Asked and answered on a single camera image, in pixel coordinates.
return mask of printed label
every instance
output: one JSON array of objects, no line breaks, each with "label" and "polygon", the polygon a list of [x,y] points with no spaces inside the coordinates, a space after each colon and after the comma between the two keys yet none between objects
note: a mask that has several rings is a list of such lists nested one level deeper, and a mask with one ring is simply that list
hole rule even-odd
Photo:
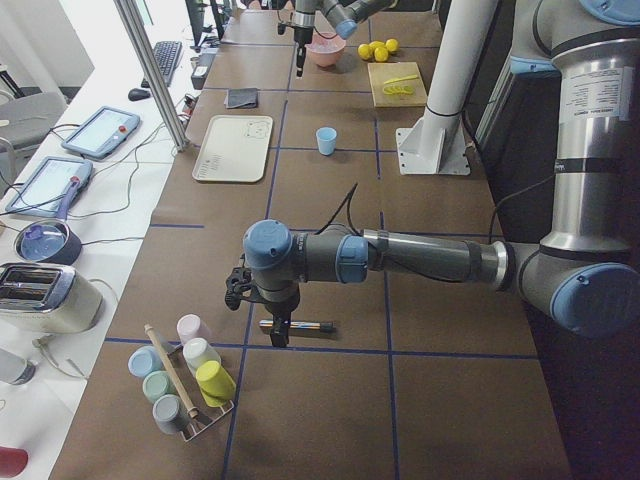
[{"label": "printed label", "polygon": [[620,117],[628,120],[633,68],[610,68],[562,80],[560,123],[576,119]]}]

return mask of silver toaster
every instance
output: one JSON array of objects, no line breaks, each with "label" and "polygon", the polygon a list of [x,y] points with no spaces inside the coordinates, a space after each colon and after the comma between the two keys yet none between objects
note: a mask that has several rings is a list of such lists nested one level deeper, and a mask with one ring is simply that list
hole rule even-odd
[{"label": "silver toaster", "polygon": [[73,267],[6,263],[0,267],[0,319],[18,328],[76,333],[93,325],[102,294]]}]

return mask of white table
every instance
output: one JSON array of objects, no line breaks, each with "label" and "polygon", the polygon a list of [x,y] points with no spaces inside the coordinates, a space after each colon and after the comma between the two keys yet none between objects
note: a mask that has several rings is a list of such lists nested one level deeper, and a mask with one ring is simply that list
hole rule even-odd
[{"label": "white table", "polygon": [[[152,38],[152,42],[160,39],[170,37]],[[181,65],[170,87],[175,104],[180,102],[185,93],[198,93],[193,90],[190,81],[191,56],[192,51],[185,41]],[[117,60],[117,64],[113,67],[98,66],[58,121],[58,124],[80,124],[103,105],[131,111],[141,117],[140,126],[123,145],[105,160],[94,162],[94,175],[103,168],[112,168],[95,176],[70,209],[69,226],[83,242],[144,237],[175,154],[173,142],[163,128],[151,144],[138,149],[139,165],[134,155],[124,158],[162,123],[162,119],[153,99],[138,102],[127,99],[129,90],[139,86],[142,79],[142,69],[130,44],[123,44],[114,60]],[[49,135],[17,181],[25,181],[46,156],[68,157],[71,154],[60,146],[58,137]],[[124,206],[127,183],[136,166],[139,168],[133,176],[131,205],[126,210],[74,218]],[[5,211],[12,198],[10,191],[0,201],[0,211]],[[1,219],[17,230],[39,220],[24,215],[6,215]],[[13,248],[16,235],[9,229],[0,235],[0,264],[22,261]],[[66,359],[71,359],[85,375],[91,373],[117,307],[116,296],[119,298],[125,288],[140,245],[141,240],[134,240],[83,247],[73,266],[84,278],[100,280],[94,285],[102,292],[104,300],[93,328],[82,333],[58,335],[50,342],[51,353],[66,371],[75,373],[66,362]],[[25,385],[0,383],[0,445],[24,448],[29,452],[27,468],[16,477],[20,480],[42,480],[49,476],[86,385],[83,379],[58,372],[42,357],[32,345],[32,340],[43,335],[20,330],[0,320],[0,347],[28,358],[37,365],[33,379]]]}]

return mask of wooden stick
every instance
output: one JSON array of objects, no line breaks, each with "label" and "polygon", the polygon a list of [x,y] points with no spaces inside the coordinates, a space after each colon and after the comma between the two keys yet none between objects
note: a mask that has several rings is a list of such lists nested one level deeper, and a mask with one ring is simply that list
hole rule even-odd
[{"label": "wooden stick", "polygon": [[191,398],[189,398],[189,394],[187,393],[187,390],[184,388],[184,385],[182,384],[180,377],[178,377],[176,370],[173,368],[173,365],[171,364],[171,359],[169,359],[169,355],[167,355],[167,352],[162,347],[162,343],[160,342],[160,339],[156,335],[156,332],[153,330],[153,327],[149,324],[145,325],[144,332],[147,334],[147,336],[151,340],[151,343],[156,349],[156,352],[158,352],[158,356],[162,361],[162,365],[164,365],[164,369],[167,371],[169,378],[171,378],[173,385],[176,387],[178,396],[180,397],[180,400],[182,400],[184,407],[187,409],[187,413],[191,418],[196,418],[199,413],[198,407],[196,407],[191,401]]}]

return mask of chair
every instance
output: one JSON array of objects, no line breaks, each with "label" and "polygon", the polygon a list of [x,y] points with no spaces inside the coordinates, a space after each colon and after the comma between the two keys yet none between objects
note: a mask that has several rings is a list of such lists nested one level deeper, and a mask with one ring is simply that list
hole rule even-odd
[{"label": "chair", "polygon": [[55,92],[14,98],[0,90],[7,102],[0,105],[0,154],[8,157],[13,183],[18,176],[18,160],[26,161],[49,134],[51,127],[67,108],[63,97]]}]

